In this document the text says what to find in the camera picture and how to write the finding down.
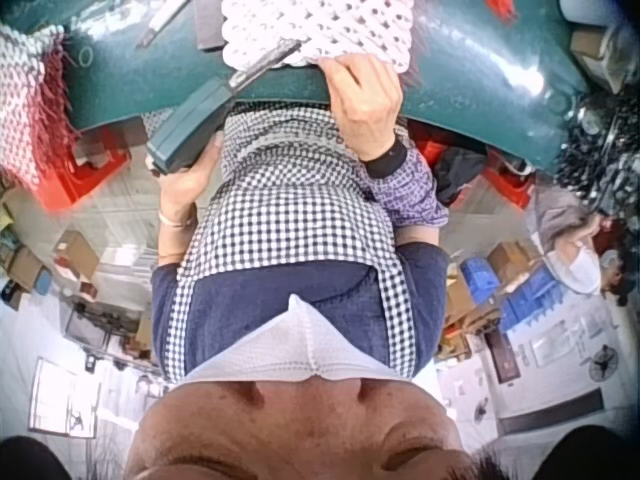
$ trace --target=person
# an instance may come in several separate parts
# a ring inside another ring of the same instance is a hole
[[[571,290],[595,295],[607,290],[613,273],[602,270],[593,237],[609,220],[590,213],[572,192],[540,174],[526,210],[529,235],[543,254],[549,271]]]
[[[370,55],[319,65],[330,110],[239,105],[224,147],[160,179],[154,349],[179,385],[127,478],[506,478],[410,382],[443,327],[447,211],[396,124],[399,78]]]

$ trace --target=checkered apron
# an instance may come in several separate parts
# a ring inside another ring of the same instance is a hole
[[[390,366],[410,378],[413,318],[393,227],[359,184],[357,160],[326,107],[240,105],[225,124],[221,162],[224,183],[178,269],[165,350],[169,378],[179,381],[186,373],[187,318],[198,280],[319,260],[376,268]]]

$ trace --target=green table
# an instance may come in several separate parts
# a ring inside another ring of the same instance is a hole
[[[557,0],[519,0],[518,21],[501,23],[484,0],[419,0],[414,71],[402,113],[454,130],[540,168],[566,137],[564,114],[587,84],[568,49]],[[79,130],[181,103],[213,75],[229,76],[219,53],[196,48],[193,5],[146,50],[136,50],[160,0],[13,0],[0,18],[30,32],[67,26],[71,121]],[[242,99],[328,100],[316,68],[269,72]]]

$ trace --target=woven rope item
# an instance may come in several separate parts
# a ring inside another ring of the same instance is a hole
[[[66,116],[62,27],[24,35],[0,25],[0,168],[35,190],[75,140]]]
[[[223,0],[224,61],[246,70],[281,38],[308,40],[284,63],[372,53],[398,73],[410,64],[413,0]]]

